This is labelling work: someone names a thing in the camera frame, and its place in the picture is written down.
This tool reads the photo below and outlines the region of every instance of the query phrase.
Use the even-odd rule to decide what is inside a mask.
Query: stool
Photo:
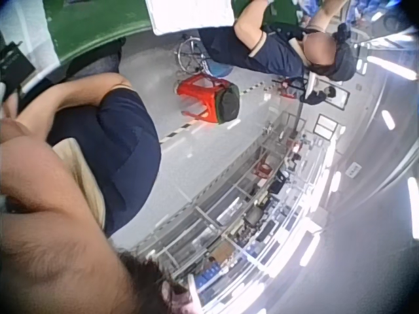
[[[213,86],[203,87],[195,84],[202,79],[209,80]],[[206,107],[206,110],[200,114],[182,111],[185,116],[218,124],[234,120],[238,116],[240,106],[238,88],[227,80],[200,73],[180,82],[175,92],[178,95],[199,99]]]

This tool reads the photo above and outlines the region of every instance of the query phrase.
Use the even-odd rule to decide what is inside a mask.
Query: woman
[[[234,27],[201,29],[201,40],[211,58],[262,73],[301,77],[305,69],[334,81],[350,80],[355,58],[345,43],[350,33],[342,24],[324,33],[331,18],[347,0],[325,0],[306,29],[290,24],[264,26],[263,14],[272,0],[253,0]]]

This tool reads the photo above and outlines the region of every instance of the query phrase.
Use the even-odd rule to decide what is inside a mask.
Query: white sign
[[[345,175],[353,179],[357,176],[361,169],[361,165],[357,164],[356,162],[353,162],[352,165],[349,166],[348,170],[346,170]]]

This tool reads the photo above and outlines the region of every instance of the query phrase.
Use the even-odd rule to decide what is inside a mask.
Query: white paper
[[[234,23],[231,0],[146,0],[146,4],[156,35]]]

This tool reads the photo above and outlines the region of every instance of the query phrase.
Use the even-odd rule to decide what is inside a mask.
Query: gray floor
[[[180,40],[178,34],[162,38],[145,33],[129,37],[123,49],[120,72],[142,97],[159,138],[191,121],[182,110],[199,113],[204,109],[195,99],[173,92],[179,79],[173,52]],[[155,187],[140,213],[113,236],[116,245],[134,247],[243,153],[260,136],[267,121],[275,120],[287,106],[296,105],[293,100],[266,95],[264,87],[272,84],[270,75],[235,68],[227,80],[237,84],[240,91],[260,82],[265,85],[242,96],[239,123],[218,126],[199,122],[162,145]]]

